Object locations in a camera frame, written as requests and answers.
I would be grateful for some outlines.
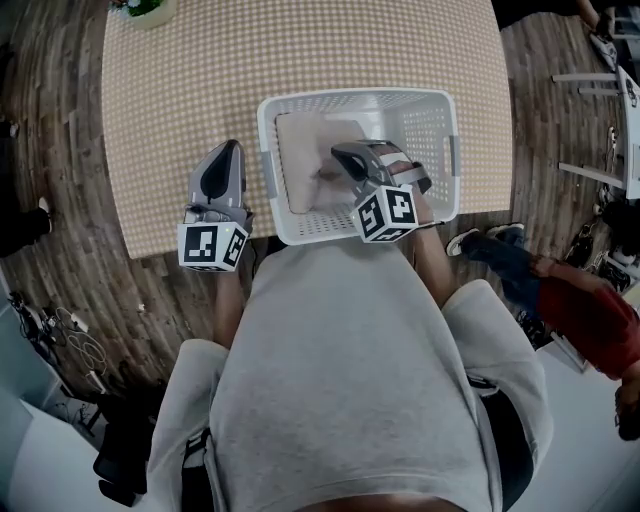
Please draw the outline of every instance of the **potted plant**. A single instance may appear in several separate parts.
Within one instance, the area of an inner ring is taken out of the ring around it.
[[[111,0],[109,6],[137,28],[150,29],[173,18],[178,0]]]

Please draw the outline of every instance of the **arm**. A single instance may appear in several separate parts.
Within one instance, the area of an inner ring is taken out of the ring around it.
[[[226,349],[231,349],[244,306],[244,292],[238,273],[218,274],[213,307],[213,339]]]
[[[591,2],[589,0],[576,0],[576,4],[580,10],[580,17],[582,18],[582,21],[589,25],[591,30],[596,30],[598,22],[600,21],[600,15],[593,8]]]
[[[433,212],[422,194],[415,188],[413,193],[418,221],[426,224],[433,220]],[[442,241],[435,229],[418,230],[413,233],[416,256],[416,272],[429,290],[440,309],[449,297],[458,289],[456,278],[451,270],[449,257],[444,251]]]
[[[531,270],[538,277],[555,277],[587,293],[594,293],[599,288],[609,285],[598,276],[544,256],[534,258]]]
[[[607,31],[607,35],[610,38],[613,38],[613,34],[616,31],[616,8],[615,7],[609,7],[608,9],[604,10],[604,14],[606,14],[605,21],[606,21],[606,31]]]

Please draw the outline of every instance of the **chair leg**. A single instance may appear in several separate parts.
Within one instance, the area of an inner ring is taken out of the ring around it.
[[[607,174],[598,169],[592,169],[590,167],[577,167],[575,165],[565,164],[560,162],[558,164],[558,169],[561,171],[572,172],[574,174],[579,174],[580,176],[585,176],[586,178],[591,178],[592,180],[597,180],[602,183],[608,183],[612,187],[622,188],[624,189],[624,183],[622,180],[619,180],[612,174]]]
[[[615,73],[570,73],[567,75],[551,75],[554,83],[558,82],[617,82]]]
[[[616,41],[638,41],[640,39],[639,34],[613,34],[611,37]]]
[[[131,508],[136,502],[136,495],[133,492],[112,482],[100,480],[98,482],[98,487],[105,498],[109,498],[110,500],[120,503],[120,505],[124,505],[125,507]]]
[[[592,87],[578,87],[578,94],[591,94],[593,96],[618,96],[620,94],[620,90],[618,88],[615,89],[603,89],[603,88],[592,88]]]

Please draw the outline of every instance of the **basket handle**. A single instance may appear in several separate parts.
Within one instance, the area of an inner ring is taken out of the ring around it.
[[[262,175],[264,176],[264,183],[267,186],[267,196],[269,199],[275,199],[278,197],[278,187],[273,173],[271,151],[262,151],[260,157],[262,158]]]
[[[460,176],[460,137],[449,135],[449,151],[451,152],[451,176]]]

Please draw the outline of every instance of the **red shirt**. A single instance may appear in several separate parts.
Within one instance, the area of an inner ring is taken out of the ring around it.
[[[611,378],[640,361],[638,315],[608,284],[588,293],[561,279],[541,279],[538,313]]]

